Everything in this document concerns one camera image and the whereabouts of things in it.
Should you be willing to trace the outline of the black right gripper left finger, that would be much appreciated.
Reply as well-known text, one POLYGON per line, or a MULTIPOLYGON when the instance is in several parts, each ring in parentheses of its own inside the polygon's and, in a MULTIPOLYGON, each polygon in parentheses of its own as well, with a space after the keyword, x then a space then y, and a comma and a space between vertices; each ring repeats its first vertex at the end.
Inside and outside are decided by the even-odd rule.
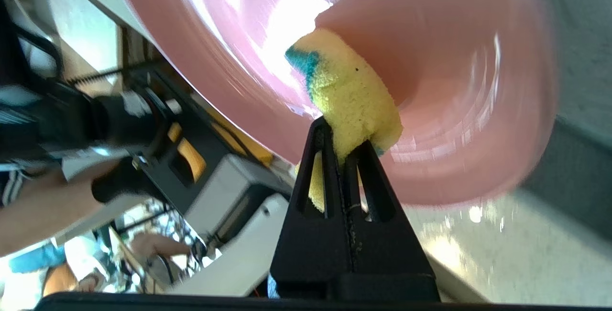
POLYGON ((341 176, 332 130, 321 117, 308 132, 270 276, 281 299, 326 299, 332 281, 349 267, 341 176), (316 154, 322 160, 323 213, 308 197, 316 154))

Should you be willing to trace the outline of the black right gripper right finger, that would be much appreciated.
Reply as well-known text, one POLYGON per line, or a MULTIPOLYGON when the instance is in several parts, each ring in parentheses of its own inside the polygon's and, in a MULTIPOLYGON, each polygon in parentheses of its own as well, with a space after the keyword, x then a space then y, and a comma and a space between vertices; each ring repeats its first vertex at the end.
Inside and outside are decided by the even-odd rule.
POLYGON ((436 278, 372 144, 346 159, 346 298, 438 301, 436 278))

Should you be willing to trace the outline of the person hand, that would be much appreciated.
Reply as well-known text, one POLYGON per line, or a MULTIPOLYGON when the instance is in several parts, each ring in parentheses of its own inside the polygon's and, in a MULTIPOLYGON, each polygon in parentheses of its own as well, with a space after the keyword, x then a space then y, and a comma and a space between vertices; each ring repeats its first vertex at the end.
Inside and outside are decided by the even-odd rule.
POLYGON ((190 247, 186 244, 156 233, 138 233, 131 239, 128 246, 134 254, 144 258, 152 258, 156 255, 171 258, 175 255, 190 254, 190 247))

